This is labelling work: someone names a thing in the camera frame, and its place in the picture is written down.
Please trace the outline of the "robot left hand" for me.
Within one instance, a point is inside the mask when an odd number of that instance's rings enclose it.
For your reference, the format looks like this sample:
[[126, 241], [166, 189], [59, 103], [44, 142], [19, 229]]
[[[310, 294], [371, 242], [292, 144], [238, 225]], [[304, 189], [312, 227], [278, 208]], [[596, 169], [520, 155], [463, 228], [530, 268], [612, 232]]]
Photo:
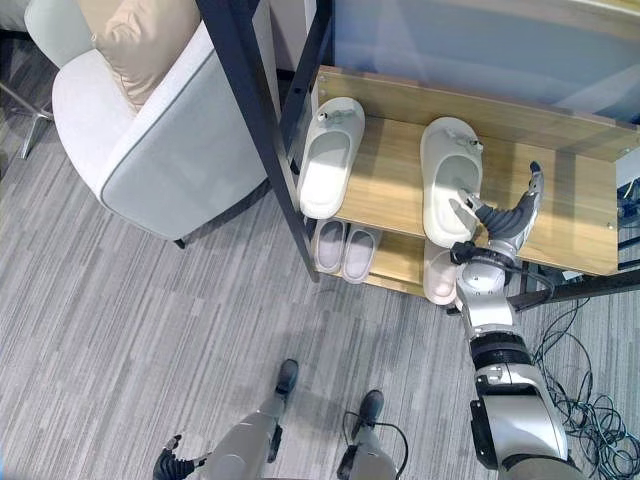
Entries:
[[154, 480], [183, 480], [206, 464], [209, 454], [204, 454], [194, 459], [178, 458], [175, 450], [181, 440], [182, 435], [176, 434], [163, 446], [154, 463]]

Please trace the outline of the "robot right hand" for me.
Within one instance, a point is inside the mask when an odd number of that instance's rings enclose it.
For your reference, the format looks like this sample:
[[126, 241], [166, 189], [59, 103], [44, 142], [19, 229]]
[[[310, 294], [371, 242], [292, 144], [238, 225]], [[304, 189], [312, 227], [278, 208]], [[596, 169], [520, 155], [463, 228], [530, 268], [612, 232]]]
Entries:
[[528, 190], [509, 210], [491, 207], [466, 189], [459, 189], [449, 204], [464, 224], [478, 220], [488, 233], [489, 244], [504, 244], [516, 255], [526, 243], [535, 224], [544, 193], [544, 173], [535, 161], [529, 165]]

